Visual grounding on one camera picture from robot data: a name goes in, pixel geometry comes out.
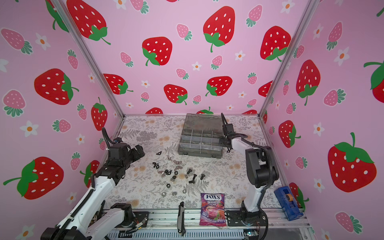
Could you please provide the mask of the grey plastic organizer box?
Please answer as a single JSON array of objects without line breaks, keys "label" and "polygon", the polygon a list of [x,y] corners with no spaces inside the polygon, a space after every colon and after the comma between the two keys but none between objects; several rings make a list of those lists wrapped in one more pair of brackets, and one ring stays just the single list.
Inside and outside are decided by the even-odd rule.
[{"label": "grey plastic organizer box", "polygon": [[179,155],[216,158],[223,156],[222,118],[215,115],[187,114],[178,146]]}]

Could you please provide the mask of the silver wing nuts pile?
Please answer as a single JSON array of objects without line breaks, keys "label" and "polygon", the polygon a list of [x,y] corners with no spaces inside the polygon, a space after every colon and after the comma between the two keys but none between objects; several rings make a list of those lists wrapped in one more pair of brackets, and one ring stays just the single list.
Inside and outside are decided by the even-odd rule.
[{"label": "silver wing nuts pile", "polygon": [[182,161],[177,161],[177,160],[173,160],[171,157],[167,157],[169,161],[171,161],[172,163],[174,163],[176,165],[174,171],[178,171],[178,170],[181,170],[183,168],[182,166]]}]

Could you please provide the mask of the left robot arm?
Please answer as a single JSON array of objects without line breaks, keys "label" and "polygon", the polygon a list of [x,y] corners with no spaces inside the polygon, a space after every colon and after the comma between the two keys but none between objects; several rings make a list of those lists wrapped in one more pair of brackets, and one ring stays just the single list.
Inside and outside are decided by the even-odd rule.
[{"label": "left robot arm", "polygon": [[96,174],[91,175],[91,186],[71,210],[54,228],[47,228],[42,240],[103,240],[112,229],[121,225],[137,230],[143,224],[138,222],[130,204],[117,204],[108,210],[94,224],[93,217],[103,201],[126,175],[130,165],[144,157],[140,145],[130,148],[125,143],[109,147],[108,159]]}]

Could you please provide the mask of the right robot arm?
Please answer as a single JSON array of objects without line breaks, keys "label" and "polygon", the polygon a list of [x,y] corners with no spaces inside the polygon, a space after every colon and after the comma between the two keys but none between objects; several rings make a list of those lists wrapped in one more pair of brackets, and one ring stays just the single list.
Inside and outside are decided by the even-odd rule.
[{"label": "right robot arm", "polygon": [[273,151],[269,146],[260,146],[247,140],[244,134],[235,132],[232,124],[223,123],[224,137],[220,144],[241,153],[246,159],[246,172],[250,187],[242,202],[240,214],[245,224],[262,218],[261,203],[268,188],[279,179],[279,171]]}]

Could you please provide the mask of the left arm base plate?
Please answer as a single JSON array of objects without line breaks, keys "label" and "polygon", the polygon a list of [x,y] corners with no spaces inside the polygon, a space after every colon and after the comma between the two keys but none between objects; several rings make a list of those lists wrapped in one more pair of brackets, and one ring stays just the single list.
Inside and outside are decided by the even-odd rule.
[{"label": "left arm base plate", "polygon": [[128,228],[132,229],[136,227],[137,224],[142,224],[140,228],[146,228],[150,212],[133,212],[133,215],[130,217],[125,217],[123,222],[116,226],[116,228]]}]

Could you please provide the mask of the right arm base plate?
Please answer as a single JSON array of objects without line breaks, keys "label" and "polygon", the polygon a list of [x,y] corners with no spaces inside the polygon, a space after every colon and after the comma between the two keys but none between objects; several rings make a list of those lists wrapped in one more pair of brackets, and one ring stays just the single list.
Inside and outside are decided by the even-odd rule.
[{"label": "right arm base plate", "polygon": [[250,213],[246,210],[226,210],[227,225],[229,227],[265,227],[268,217],[262,212]]}]

